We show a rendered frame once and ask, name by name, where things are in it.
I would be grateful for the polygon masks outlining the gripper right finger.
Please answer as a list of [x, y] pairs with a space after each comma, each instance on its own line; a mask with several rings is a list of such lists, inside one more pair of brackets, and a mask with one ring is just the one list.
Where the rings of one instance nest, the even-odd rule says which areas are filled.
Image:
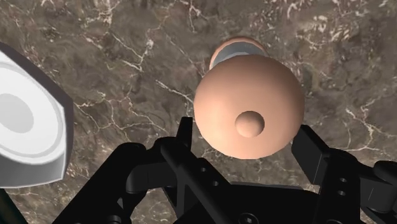
[[397, 224], [397, 162], [379, 160], [373, 167], [352, 154], [330, 148], [302, 125], [291, 152], [319, 198], [312, 224], [364, 224], [364, 212], [376, 224]]

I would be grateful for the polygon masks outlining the peach round-topped grinder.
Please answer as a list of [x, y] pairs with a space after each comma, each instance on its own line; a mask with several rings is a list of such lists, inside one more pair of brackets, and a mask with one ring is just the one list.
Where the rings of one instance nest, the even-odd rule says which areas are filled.
[[291, 70], [252, 38], [224, 41], [193, 101], [201, 136], [224, 155], [267, 157], [285, 147], [303, 122], [304, 94]]

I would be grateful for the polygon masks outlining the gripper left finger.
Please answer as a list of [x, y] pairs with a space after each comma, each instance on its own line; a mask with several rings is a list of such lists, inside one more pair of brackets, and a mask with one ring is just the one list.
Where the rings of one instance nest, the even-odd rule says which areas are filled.
[[133, 210], [154, 188], [165, 191], [180, 224], [231, 224], [216, 193], [228, 181], [191, 146], [190, 117], [181, 119], [176, 136], [150, 149], [119, 145], [52, 224], [132, 224]]

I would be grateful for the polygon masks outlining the white and grey bowl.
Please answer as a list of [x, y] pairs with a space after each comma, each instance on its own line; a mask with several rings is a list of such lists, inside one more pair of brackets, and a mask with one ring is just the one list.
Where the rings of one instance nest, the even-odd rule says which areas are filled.
[[0, 188], [63, 179], [72, 148], [72, 99], [29, 59], [0, 42]]

